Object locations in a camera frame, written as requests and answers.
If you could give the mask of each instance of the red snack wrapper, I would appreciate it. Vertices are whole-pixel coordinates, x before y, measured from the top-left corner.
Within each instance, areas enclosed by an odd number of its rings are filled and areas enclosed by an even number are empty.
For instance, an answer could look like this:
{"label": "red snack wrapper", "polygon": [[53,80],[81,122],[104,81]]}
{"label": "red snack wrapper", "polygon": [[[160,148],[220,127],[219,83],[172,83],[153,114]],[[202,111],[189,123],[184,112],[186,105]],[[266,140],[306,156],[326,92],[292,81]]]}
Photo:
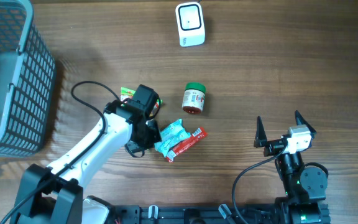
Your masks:
{"label": "red snack wrapper", "polygon": [[182,141],[181,143],[177,144],[172,150],[170,150],[166,156],[168,162],[173,162],[173,158],[176,156],[184,153],[187,149],[191,146],[196,144],[201,139],[207,136],[207,132],[204,130],[203,127],[198,128],[190,138]]}

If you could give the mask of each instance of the wooden table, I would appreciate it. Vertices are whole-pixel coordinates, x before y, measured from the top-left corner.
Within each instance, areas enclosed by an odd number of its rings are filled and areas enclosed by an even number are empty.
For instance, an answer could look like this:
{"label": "wooden table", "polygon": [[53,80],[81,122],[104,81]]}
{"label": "wooden table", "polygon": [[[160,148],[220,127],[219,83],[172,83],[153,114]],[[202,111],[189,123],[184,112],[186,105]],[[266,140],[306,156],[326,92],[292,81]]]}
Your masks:
{"label": "wooden table", "polygon": [[[318,135],[305,162],[329,171],[326,191],[333,223],[358,223],[358,2],[205,1],[203,45],[181,48],[175,2],[35,5],[35,23],[58,67],[45,149],[24,159],[0,158],[0,219],[14,203],[23,171],[46,166],[71,149],[98,116],[75,102],[70,88],[95,80],[119,92],[144,84],[164,101],[159,125],[182,118],[209,136],[169,164],[151,150],[133,159],[115,153],[85,195],[118,205],[231,203],[238,173],[265,159],[252,147],[256,117],[269,139],[295,124],[299,110]],[[206,85],[204,112],[181,110],[187,82]],[[113,100],[92,85],[78,89],[102,109]],[[244,176],[238,203],[284,195],[273,163]]]}

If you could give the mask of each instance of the teal basket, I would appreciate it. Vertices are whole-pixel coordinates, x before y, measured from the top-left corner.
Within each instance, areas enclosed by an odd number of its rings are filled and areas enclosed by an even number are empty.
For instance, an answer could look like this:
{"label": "teal basket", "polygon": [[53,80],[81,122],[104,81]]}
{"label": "teal basket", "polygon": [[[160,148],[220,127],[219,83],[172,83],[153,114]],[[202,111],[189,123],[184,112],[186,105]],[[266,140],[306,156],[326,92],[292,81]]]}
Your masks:
{"label": "teal basket", "polygon": [[0,1],[0,156],[25,157],[44,144],[55,61],[28,0]]}

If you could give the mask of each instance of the bottle label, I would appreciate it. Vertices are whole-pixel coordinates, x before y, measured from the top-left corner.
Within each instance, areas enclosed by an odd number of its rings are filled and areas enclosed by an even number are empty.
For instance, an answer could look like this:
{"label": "bottle label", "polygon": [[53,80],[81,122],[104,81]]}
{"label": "bottle label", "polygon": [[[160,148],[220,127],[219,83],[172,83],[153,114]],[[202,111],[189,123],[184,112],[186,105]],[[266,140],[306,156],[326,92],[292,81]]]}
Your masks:
{"label": "bottle label", "polygon": [[199,90],[186,90],[181,107],[191,106],[203,110],[205,94]]}

